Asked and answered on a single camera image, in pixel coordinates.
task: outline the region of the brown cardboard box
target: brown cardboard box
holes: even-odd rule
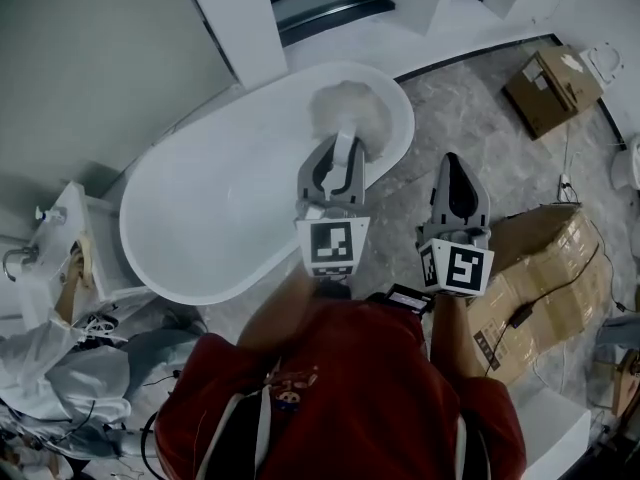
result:
[[[569,46],[536,52],[505,86],[534,138],[592,106],[602,89]]]
[[[506,330],[490,369],[490,377],[508,384],[603,310],[611,269],[593,224],[576,205],[542,206],[498,222],[491,233],[495,277],[468,308],[484,368],[514,311],[537,301],[520,327]]]

